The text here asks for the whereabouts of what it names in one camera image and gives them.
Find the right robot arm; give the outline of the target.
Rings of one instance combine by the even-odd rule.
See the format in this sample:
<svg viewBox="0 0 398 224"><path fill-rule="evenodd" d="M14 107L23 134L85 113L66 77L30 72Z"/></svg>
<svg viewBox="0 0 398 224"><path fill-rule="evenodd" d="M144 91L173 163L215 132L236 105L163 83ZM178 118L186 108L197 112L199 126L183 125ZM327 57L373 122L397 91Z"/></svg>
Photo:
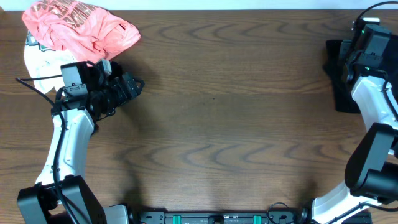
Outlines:
<svg viewBox="0 0 398 224"><path fill-rule="evenodd" d="M397 36L378 18L354 22L351 40L328 40L323 69L333 84L335 109L359 113L366 134L349 158L342 183L313 199L304 223L371 223L367 208L396 212Z"/></svg>

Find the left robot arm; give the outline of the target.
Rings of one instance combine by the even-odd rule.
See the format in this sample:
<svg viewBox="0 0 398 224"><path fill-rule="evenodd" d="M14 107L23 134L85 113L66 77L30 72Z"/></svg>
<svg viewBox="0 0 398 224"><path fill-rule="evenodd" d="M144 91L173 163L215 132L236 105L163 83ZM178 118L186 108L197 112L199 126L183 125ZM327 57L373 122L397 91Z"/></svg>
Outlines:
<svg viewBox="0 0 398 224"><path fill-rule="evenodd" d="M142 92L144 80L109 60L60 67L64 86L51 101L53 138L35 185L20 190L26 223L139 223L127 205L103 207L84 180L86 155L97 123Z"/></svg>

